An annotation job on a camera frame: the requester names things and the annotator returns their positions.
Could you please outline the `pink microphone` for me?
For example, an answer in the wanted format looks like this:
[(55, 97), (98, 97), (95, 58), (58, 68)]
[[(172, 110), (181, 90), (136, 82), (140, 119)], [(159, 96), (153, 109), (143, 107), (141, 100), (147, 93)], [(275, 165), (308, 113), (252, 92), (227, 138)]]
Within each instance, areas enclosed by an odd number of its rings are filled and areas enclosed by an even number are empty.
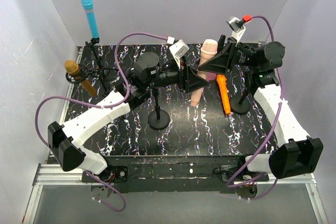
[[(201, 47), (201, 58), (198, 64), (197, 75), (204, 80), (206, 80), (207, 78), (207, 72), (200, 71), (200, 66), (209, 61), (210, 59), (212, 59), (217, 54), (217, 47), (218, 43), (213, 39), (206, 39)], [(192, 92), (191, 106), (197, 106), (199, 104), (199, 101), (203, 93), (203, 89), (204, 88), (201, 87)]]

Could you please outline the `orange microphone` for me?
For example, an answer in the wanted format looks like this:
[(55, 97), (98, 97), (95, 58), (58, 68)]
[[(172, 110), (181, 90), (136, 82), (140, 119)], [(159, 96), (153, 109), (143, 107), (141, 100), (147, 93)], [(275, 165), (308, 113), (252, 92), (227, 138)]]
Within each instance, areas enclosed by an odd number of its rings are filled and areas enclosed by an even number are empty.
[(230, 107), (230, 102), (229, 102), (229, 97), (228, 97), (228, 90), (227, 90), (227, 85), (226, 85), (226, 77), (222, 74), (218, 74), (216, 76), (216, 82), (219, 87), (220, 91), (220, 96), (223, 104), (223, 109), (226, 115), (231, 114), (231, 107)]

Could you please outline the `black round-base mic stand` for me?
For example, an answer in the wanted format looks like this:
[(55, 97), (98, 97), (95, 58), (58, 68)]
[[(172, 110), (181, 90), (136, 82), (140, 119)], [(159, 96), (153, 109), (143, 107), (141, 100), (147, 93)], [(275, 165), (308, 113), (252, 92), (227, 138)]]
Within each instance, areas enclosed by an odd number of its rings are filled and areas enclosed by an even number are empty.
[(155, 107), (154, 111), (152, 111), (148, 116), (148, 124), (150, 128), (160, 131), (168, 127), (170, 123), (170, 116), (165, 110), (162, 110), (159, 105), (159, 90), (157, 88), (153, 88), (152, 94), (155, 99)]

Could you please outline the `black tripod mic stand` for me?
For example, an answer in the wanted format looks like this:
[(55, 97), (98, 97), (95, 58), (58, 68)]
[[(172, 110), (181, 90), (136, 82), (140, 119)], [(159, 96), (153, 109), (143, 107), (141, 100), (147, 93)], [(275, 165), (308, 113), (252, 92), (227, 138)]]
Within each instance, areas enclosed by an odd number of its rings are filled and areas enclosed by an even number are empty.
[(94, 76), (98, 77), (98, 79), (100, 80), (100, 83), (104, 90), (103, 96), (106, 97), (111, 92), (111, 85), (109, 84), (107, 77), (111, 71), (116, 71), (117, 69), (114, 67), (105, 67), (102, 65), (101, 58), (98, 56), (98, 53), (95, 49), (95, 45), (99, 43), (99, 41), (99, 38), (91, 38), (89, 42), (86, 41), (86, 46), (90, 48), (94, 56), (95, 63), (97, 65), (92, 72), (94, 73)]

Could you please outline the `shock-mount tripod mic stand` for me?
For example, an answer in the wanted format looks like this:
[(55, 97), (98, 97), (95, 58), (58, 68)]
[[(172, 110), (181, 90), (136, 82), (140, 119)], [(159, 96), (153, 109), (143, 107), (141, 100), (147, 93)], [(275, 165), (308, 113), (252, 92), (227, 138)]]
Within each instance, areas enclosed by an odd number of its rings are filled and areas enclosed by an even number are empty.
[(81, 84), (93, 98), (98, 95), (98, 91), (88, 79), (89, 76), (98, 78), (104, 91), (106, 92), (108, 90), (104, 81), (104, 68), (96, 67), (89, 70), (86, 66), (78, 64), (73, 60), (65, 61), (64, 68), (66, 70), (66, 80), (71, 84)]

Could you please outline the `gold microphone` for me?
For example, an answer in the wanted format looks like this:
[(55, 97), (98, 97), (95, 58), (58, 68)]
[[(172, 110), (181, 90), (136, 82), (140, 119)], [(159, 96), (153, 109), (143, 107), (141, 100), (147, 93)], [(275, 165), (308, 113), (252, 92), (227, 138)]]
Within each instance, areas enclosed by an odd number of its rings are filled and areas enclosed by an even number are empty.
[(96, 89), (87, 78), (87, 72), (83, 71), (78, 63), (73, 60), (66, 60), (64, 68), (66, 70), (66, 80), (69, 83), (79, 83), (93, 98), (97, 96)]

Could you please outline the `blue microphone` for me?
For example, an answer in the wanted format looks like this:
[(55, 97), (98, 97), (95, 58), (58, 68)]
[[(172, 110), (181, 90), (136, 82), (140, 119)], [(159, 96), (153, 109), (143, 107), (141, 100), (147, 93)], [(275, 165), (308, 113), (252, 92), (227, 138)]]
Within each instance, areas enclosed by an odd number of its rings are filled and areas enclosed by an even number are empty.
[(82, 7), (86, 13), (88, 25), (91, 31), (92, 38), (98, 39), (99, 32), (98, 26), (95, 18), (95, 14), (93, 11), (93, 0), (81, 0)]

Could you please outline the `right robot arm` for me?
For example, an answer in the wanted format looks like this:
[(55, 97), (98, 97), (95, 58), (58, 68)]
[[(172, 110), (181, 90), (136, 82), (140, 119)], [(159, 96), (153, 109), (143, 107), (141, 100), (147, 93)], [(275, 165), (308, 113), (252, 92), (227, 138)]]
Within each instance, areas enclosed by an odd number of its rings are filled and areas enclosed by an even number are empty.
[(233, 66), (246, 66), (245, 91), (242, 96), (232, 97), (230, 106), (237, 114), (249, 111), (248, 94), (262, 107), (267, 119), (273, 123), (271, 134), (276, 136), (277, 150), (240, 158), (235, 176), (250, 173), (271, 173), (277, 179), (313, 173), (320, 159), (323, 143), (312, 138), (294, 116), (284, 99), (279, 77), (275, 70), (282, 66), (285, 47), (277, 41), (252, 47), (237, 42), (233, 37), (221, 36), (218, 53), (211, 60), (201, 64), (206, 72), (225, 74)]

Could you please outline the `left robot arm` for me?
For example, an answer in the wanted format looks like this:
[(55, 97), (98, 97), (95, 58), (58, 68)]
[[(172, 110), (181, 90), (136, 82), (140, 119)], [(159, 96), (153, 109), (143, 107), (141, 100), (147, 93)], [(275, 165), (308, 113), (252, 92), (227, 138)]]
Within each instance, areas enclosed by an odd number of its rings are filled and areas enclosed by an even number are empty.
[(144, 103), (158, 88), (175, 84), (183, 93), (190, 93), (208, 85), (184, 58), (160, 67), (159, 57), (153, 52), (136, 60), (127, 80), (127, 84), (118, 83), (96, 108), (63, 124), (52, 122), (48, 126), (48, 145), (63, 171), (81, 168), (95, 175), (103, 173), (108, 167), (106, 159), (86, 149), (84, 143), (105, 125)]

